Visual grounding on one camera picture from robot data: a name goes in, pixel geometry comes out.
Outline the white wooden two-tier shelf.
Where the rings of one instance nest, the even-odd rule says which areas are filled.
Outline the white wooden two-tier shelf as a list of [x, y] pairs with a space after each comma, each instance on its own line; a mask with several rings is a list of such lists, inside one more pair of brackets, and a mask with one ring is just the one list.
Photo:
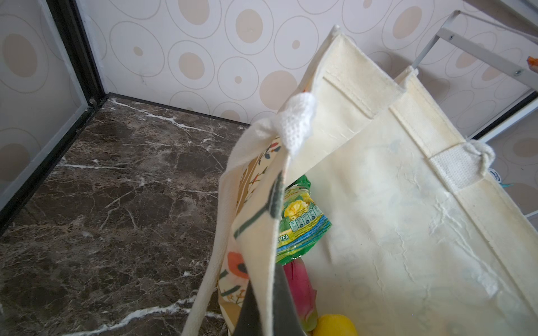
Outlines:
[[427, 54], [441, 39], [464, 51], [465, 53], [474, 56], [477, 60], [486, 63], [487, 65], [507, 75], [509, 78], [528, 86], [533, 93], [529, 94], [519, 103], [513, 104], [511, 108], [507, 109], [501, 116], [487, 122], [472, 135], [472, 139], [488, 142], [537, 110], [537, 73], [528, 67], [522, 67], [514, 62], [504, 59], [492, 51], [479, 46], [477, 43], [466, 39], [462, 35], [455, 33], [451, 29], [451, 26], [459, 16], [466, 16], [495, 27], [502, 27], [497, 23], [485, 20], [476, 15], [455, 10], [447, 17], [443, 25], [441, 25], [432, 39], [422, 49], [421, 53], [416, 57], [411, 66], [414, 69], [417, 69]]

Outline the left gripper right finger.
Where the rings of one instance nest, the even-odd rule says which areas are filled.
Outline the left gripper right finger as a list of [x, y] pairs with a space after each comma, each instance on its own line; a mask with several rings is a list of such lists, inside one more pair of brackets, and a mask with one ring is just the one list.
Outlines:
[[275, 265], [273, 284], [273, 334], [304, 336], [283, 266]]

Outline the yellow fruit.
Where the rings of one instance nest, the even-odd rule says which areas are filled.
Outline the yellow fruit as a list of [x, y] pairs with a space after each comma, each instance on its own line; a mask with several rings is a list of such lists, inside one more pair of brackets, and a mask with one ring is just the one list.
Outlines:
[[318, 318], [313, 336], [358, 336], [356, 327], [347, 316], [325, 314]]

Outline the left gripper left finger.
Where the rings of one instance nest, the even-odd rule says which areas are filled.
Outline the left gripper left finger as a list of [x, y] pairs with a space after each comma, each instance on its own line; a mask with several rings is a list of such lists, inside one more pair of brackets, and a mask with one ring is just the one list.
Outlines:
[[252, 284], [249, 283], [232, 336], [262, 336], [262, 324]]

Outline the cream canvas grocery bag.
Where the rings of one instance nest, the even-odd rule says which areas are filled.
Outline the cream canvas grocery bag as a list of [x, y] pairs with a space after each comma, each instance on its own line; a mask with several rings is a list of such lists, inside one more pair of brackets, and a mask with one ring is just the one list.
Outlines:
[[235, 144], [212, 256], [183, 329], [213, 293], [232, 335], [249, 283], [263, 335], [284, 191], [305, 175], [331, 221], [304, 261], [321, 314], [361, 335], [536, 335], [537, 231], [409, 67], [390, 78], [338, 27], [278, 113]]

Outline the green yellow snack bag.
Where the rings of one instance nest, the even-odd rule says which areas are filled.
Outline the green yellow snack bag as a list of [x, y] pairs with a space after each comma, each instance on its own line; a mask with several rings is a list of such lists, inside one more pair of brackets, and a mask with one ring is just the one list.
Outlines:
[[303, 257], [331, 229], [332, 223], [310, 194], [307, 176], [285, 190], [276, 262], [282, 266]]

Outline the pink dragon fruit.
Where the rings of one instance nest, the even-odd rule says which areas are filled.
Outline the pink dragon fruit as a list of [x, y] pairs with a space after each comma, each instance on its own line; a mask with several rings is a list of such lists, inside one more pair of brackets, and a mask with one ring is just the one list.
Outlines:
[[317, 291], [312, 287], [305, 263], [297, 258], [283, 269], [301, 327], [304, 332], [311, 333], [317, 326]]

